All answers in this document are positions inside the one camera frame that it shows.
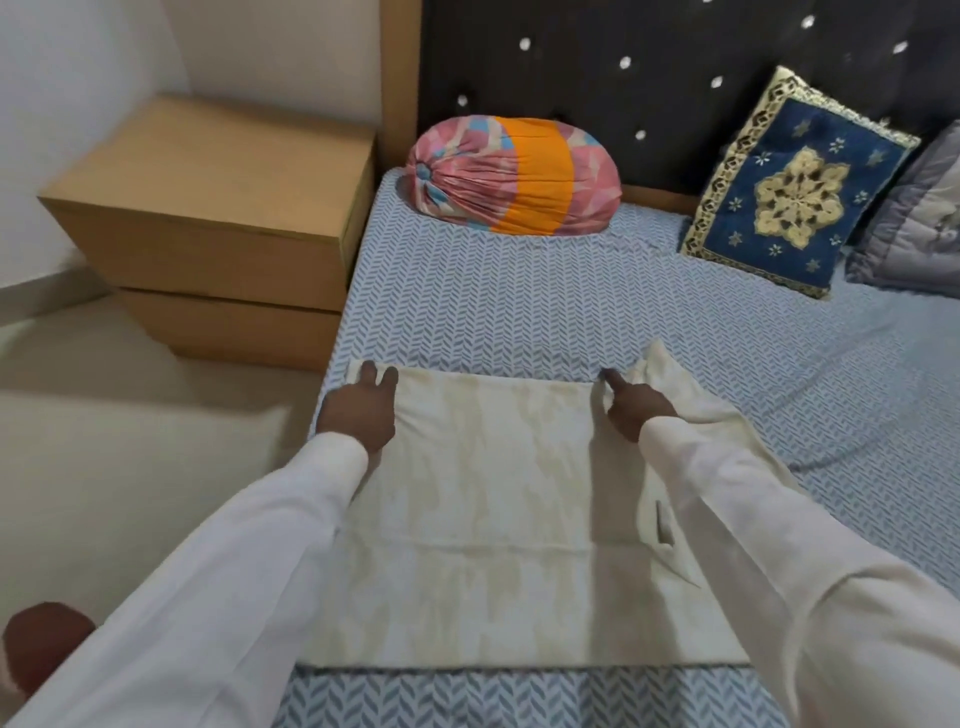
gold embroidered cushion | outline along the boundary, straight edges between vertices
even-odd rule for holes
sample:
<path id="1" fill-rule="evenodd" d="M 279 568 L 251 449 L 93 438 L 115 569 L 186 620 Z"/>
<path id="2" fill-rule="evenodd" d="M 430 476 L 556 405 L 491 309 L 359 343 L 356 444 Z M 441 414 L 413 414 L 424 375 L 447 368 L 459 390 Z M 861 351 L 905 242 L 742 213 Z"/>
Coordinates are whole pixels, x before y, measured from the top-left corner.
<path id="1" fill-rule="evenodd" d="M 919 142 L 781 66 L 713 173 L 681 253 L 823 298 L 840 246 Z"/>

white wall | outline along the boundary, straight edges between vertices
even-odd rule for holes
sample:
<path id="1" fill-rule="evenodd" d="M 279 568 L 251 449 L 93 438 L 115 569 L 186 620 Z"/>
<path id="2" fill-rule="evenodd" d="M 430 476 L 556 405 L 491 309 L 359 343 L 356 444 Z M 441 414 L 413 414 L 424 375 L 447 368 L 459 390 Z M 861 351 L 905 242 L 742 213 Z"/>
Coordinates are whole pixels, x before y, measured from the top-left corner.
<path id="1" fill-rule="evenodd" d="M 160 0 L 0 2 L 0 287 L 78 261 L 36 193 L 158 89 L 188 90 Z"/>
<path id="2" fill-rule="evenodd" d="M 380 118 L 378 0 L 163 0 L 194 92 Z"/>

tiled floor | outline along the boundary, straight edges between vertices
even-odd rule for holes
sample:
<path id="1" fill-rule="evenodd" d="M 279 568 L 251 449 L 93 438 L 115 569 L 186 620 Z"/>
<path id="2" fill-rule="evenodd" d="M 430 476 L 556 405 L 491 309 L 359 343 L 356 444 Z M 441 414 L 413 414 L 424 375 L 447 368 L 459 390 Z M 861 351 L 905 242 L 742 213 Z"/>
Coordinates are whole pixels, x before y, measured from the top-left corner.
<path id="1" fill-rule="evenodd" d="M 320 385 L 177 359 L 113 299 L 0 328 L 0 627 L 44 600 L 103 620 L 296 452 Z"/>

chevron pattern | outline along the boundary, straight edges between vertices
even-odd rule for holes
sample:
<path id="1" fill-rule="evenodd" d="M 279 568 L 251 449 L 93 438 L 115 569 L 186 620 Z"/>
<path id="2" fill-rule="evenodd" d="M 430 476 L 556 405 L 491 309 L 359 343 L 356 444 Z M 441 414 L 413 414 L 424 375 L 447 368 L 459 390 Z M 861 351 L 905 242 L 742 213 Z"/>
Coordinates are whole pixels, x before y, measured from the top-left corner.
<path id="1" fill-rule="evenodd" d="M 667 349 L 735 403 L 841 522 L 960 594 L 960 302 L 846 283 L 812 301 L 676 254 L 685 219 L 622 206 L 603 233 L 491 235 L 417 215 L 388 174 L 324 382 L 353 357 L 590 381 Z M 325 672 L 276 719 L 331 728 L 785 725 L 747 669 Z"/>
<path id="2" fill-rule="evenodd" d="M 298 667 L 274 728 L 786 726 L 748 669 L 319 672 Z"/>

headboard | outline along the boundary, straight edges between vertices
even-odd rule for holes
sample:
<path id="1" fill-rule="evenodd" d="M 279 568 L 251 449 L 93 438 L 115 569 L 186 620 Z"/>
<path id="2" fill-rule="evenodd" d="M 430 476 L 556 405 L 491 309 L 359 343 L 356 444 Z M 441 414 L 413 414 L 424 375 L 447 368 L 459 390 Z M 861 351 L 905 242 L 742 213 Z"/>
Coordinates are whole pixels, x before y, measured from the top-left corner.
<path id="1" fill-rule="evenodd" d="M 777 64 L 926 137 L 960 117 L 957 0 L 381 0 L 381 157 L 465 113 L 557 118 L 624 199 L 689 212 Z"/>

